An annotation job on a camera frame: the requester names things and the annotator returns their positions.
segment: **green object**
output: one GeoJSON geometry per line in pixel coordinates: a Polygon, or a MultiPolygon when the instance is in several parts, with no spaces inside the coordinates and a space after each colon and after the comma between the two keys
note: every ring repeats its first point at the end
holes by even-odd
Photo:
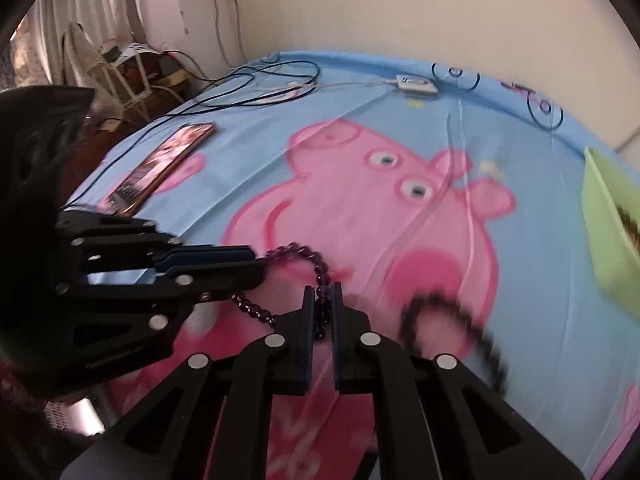
{"type": "Polygon", "coordinates": [[[618,206],[640,221],[640,189],[610,158],[584,150],[582,212],[596,279],[606,292],[640,317],[640,254],[632,244],[618,206]]]}

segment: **wooden floor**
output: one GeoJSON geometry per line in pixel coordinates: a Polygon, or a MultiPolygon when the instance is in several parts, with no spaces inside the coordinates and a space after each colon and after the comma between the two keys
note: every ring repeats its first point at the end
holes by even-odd
{"type": "MultiPolygon", "coordinates": [[[[188,91],[188,82],[182,88],[174,88],[174,90],[184,94],[188,91]]],[[[178,103],[168,92],[161,92],[148,97],[145,104],[149,115],[157,118],[173,110],[178,103]]],[[[124,119],[127,123],[120,123],[115,130],[113,128],[94,131],[86,129],[81,133],[78,148],[63,169],[58,194],[61,203],[65,203],[71,197],[78,186],[98,167],[111,148],[146,124],[135,110],[127,110],[124,119]]],[[[116,124],[115,121],[108,121],[104,126],[109,126],[109,123],[116,124]]]]}

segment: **phone screen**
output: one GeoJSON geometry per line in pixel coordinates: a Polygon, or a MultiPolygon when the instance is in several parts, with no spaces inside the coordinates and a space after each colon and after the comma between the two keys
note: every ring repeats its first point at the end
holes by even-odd
{"type": "Polygon", "coordinates": [[[143,200],[145,191],[154,184],[157,187],[170,171],[174,162],[186,158],[214,129],[214,124],[188,124],[156,148],[135,170],[131,171],[109,196],[111,213],[123,212],[143,200]]]}

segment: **white charger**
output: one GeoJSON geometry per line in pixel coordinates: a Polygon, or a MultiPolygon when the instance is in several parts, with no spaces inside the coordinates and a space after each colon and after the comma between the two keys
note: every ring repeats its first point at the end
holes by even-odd
{"type": "Polygon", "coordinates": [[[407,94],[420,94],[428,96],[438,95],[438,88],[432,81],[417,75],[397,75],[398,88],[407,94]]]}

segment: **electrical wire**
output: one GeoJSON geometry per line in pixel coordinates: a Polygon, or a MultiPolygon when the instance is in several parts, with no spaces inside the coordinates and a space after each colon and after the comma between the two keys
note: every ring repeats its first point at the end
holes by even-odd
{"type": "MultiPolygon", "coordinates": [[[[307,60],[299,60],[299,61],[285,61],[285,62],[280,62],[280,63],[273,63],[273,64],[269,64],[268,66],[272,67],[272,68],[276,68],[278,66],[285,66],[285,65],[289,65],[289,64],[294,64],[294,63],[303,63],[303,64],[310,64],[315,68],[315,73],[312,75],[290,75],[290,76],[298,76],[298,77],[307,77],[309,79],[308,83],[311,82],[315,82],[316,80],[318,80],[320,73],[321,73],[321,69],[320,66],[313,62],[313,61],[307,61],[307,60]]],[[[297,99],[303,98],[309,94],[311,94],[313,91],[315,91],[315,88],[310,88],[308,91],[303,92],[299,95],[290,97],[290,98],[285,98],[276,102],[272,102],[272,103],[265,103],[265,102],[261,102],[260,104],[256,104],[256,102],[264,100],[264,99],[268,99],[271,97],[276,97],[279,95],[283,95],[286,94],[288,92],[291,92],[291,88],[287,88],[286,90],[283,91],[279,91],[279,92],[273,92],[271,94],[268,95],[260,95],[258,97],[254,97],[254,98],[249,98],[249,99],[245,99],[239,102],[235,102],[235,103],[228,103],[228,104],[220,104],[220,105],[216,105],[215,107],[211,107],[211,108],[207,108],[206,110],[201,110],[198,112],[191,112],[191,113],[187,113],[189,110],[192,110],[198,106],[201,106],[203,103],[206,103],[208,101],[211,101],[213,99],[218,99],[220,97],[226,96],[226,95],[230,95],[233,94],[235,92],[240,91],[241,89],[245,88],[247,85],[249,85],[250,83],[252,83],[255,80],[255,75],[254,74],[242,74],[240,73],[241,70],[244,69],[251,69],[254,72],[264,72],[267,74],[272,74],[272,75],[279,75],[279,76],[286,76],[286,74],[283,73],[275,73],[275,72],[269,72],[267,70],[264,69],[260,69],[260,68],[256,68],[256,67],[252,67],[249,65],[244,65],[241,66],[239,68],[237,68],[236,70],[233,70],[231,73],[227,74],[224,77],[221,77],[217,80],[212,80],[212,82],[219,82],[225,79],[230,79],[233,78],[235,76],[248,76],[249,79],[248,81],[246,81],[245,83],[241,84],[240,86],[233,88],[227,92],[222,92],[222,94],[217,94],[215,96],[211,96],[207,99],[204,99],[203,101],[197,101],[194,102],[193,104],[187,106],[184,110],[178,112],[177,114],[165,114],[164,116],[159,117],[156,120],[160,120],[162,119],[162,117],[166,118],[164,121],[161,121],[157,124],[154,124],[153,126],[151,126],[150,128],[146,129],[144,132],[142,132],[142,134],[135,140],[135,142],[132,143],[132,145],[130,145],[124,152],[122,152],[119,156],[117,156],[116,158],[114,158],[109,164],[107,164],[107,166],[105,166],[102,171],[89,183],[89,185],[82,191],[82,193],[80,195],[78,195],[75,199],[73,199],[71,202],[67,203],[66,205],[62,206],[62,208],[60,208],[60,210],[65,210],[69,207],[78,205],[80,199],[85,196],[88,191],[102,178],[102,176],[109,171],[114,164],[116,164],[118,161],[122,160],[124,158],[124,156],[126,156],[128,153],[131,152],[131,150],[133,150],[133,148],[135,148],[140,142],[142,142],[143,139],[145,139],[146,136],[148,136],[149,133],[151,133],[151,131],[155,130],[156,128],[159,128],[160,126],[163,126],[165,124],[167,124],[169,121],[171,121],[173,118],[176,117],[183,117],[183,116],[196,116],[196,115],[202,115],[202,114],[208,114],[212,111],[215,110],[223,110],[223,109],[227,109],[227,108],[234,108],[234,107],[242,107],[242,106],[269,106],[269,105],[274,105],[274,104],[282,104],[282,103],[286,103],[286,102],[291,102],[291,101],[295,101],[297,99]]]]}
{"type": "Polygon", "coordinates": [[[634,131],[627,139],[621,142],[614,151],[616,153],[624,152],[638,137],[640,136],[640,128],[634,131]]]}
{"type": "Polygon", "coordinates": [[[180,66],[182,67],[182,69],[187,72],[191,77],[193,77],[194,79],[197,79],[199,81],[206,81],[206,82],[211,82],[214,81],[213,79],[209,79],[209,77],[207,76],[207,74],[204,72],[204,70],[202,69],[202,67],[200,66],[200,64],[193,58],[193,56],[190,56],[189,54],[187,54],[186,52],[183,52],[181,50],[163,50],[162,53],[163,54],[171,54],[171,53],[176,53],[176,54],[182,54],[184,57],[187,57],[191,60],[191,62],[195,65],[195,67],[198,69],[198,71],[202,74],[202,77],[195,75],[191,70],[187,70],[185,68],[185,66],[183,65],[183,63],[180,63],[180,66]]]}
{"type": "Polygon", "coordinates": [[[160,86],[160,85],[149,85],[149,86],[155,90],[164,90],[165,92],[169,92],[169,94],[171,94],[176,101],[178,101],[181,105],[184,104],[184,99],[181,98],[178,95],[178,92],[176,92],[172,88],[168,88],[166,86],[160,86]]]}
{"type": "MultiPolygon", "coordinates": [[[[238,50],[240,50],[240,54],[242,55],[242,59],[244,60],[244,62],[248,63],[249,59],[244,53],[244,46],[242,45],[242,31],[240,29],[240,5],[238,4],[238,0],[233,1],[234,7],[236,8],[236,33],[238,34],[238,50]]],[[[218,43],[221,45],[222,49],[222,40],[220,39],[220,10],[218,9],[218,0],[213,0],[213,3],[216,7],[216,34],[218,35],[218,43]]],[[[227,65],[229,68],[232,67],[231,63],[228,63],[227,65]]]]}
{"type": "Polygon", "coordinates": [[[324,85],[292,83],[286,87],[281,86],[276,88],[260,88],[259,90],[268,92],[268,91],[274,91],[274,90],[289,89],[289,91],[291,91],[297,88],[316,88],[317,89],[317,88],[334,88],[337,86],[349,86],[349,85],[358,85],[358,86],[376,86],[376,85],[383,85],[383,84],[396,85],[397,83],[398,82],[396,81],[396,79],[373,79],[372,81],[344,81],[339,83],[327,83],[324,85]]]}
{"type": "Polygon", "coordinates": [[[225,45],[222,41],[222,36],[220,35],[220,6],[218,5],[218,0],[213,0],[213,7],[215,10],[214,26],[216,28],[216,39],[218,40],[220,55],[222,56],[222,59],[225,62],[225,64],[229,68],[232,68],[233,64],[229,61],[229,58],[226,56],[225,45]]]}

